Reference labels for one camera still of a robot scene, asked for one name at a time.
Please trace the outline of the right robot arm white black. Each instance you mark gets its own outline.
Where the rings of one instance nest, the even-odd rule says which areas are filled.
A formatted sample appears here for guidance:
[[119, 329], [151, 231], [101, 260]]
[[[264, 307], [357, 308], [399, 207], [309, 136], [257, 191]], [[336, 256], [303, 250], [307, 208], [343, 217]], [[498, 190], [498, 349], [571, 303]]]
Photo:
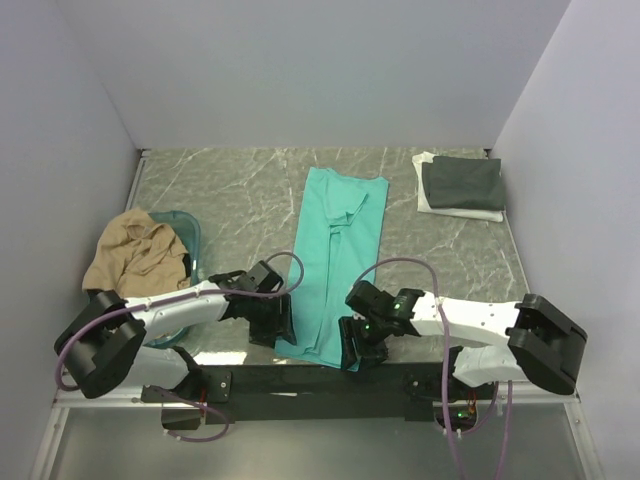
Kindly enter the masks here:
[[439, 374], [440, 390], [449, 398], [508, 381], [527, 380], [557, 395], [576, 390], [588, 335], [543, 296], [483, 303], [408, 288], [391, 295], [361, 280], [346, 304], [353, 313], [338, 321], [343, 370], [385, 362], [390, 336], [440, 335], [469, 343], [449, 351], [449, 368]]

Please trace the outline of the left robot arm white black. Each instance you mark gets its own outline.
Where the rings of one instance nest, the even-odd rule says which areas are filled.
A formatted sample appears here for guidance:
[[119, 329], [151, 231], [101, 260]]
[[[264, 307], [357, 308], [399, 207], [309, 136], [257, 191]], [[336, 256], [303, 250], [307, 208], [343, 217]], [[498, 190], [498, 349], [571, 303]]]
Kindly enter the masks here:
[[210, 276], [166, 294], [122, 298], [112, 290], [96, 294], [54, 343], [54, 378], [62, 391], [87, 399], [119, 386], [160, 387], [186, 402], [205, 389], [203, 368], [184, 348], [151, 347], [157, 337], [194, 325], [241, 318], [250, 340], [272, 348], [293, 340], [291, 294], [266, 261], [250, 270]]

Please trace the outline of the teal t shirt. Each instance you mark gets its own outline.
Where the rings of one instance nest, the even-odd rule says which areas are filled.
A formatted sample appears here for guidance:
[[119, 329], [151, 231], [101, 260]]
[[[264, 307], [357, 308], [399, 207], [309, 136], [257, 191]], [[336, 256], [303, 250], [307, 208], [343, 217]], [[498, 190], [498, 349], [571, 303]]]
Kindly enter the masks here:
[[378, 261], [389, 183], [386, 179], [359, 179], [332, 169], [311, 168], [300, 209], [291, 282], [296, 343], [284, 339], [275, 352], [284, 357], [341, 366], [339, 320], [350, 317], [345, 299], [362, 272]]

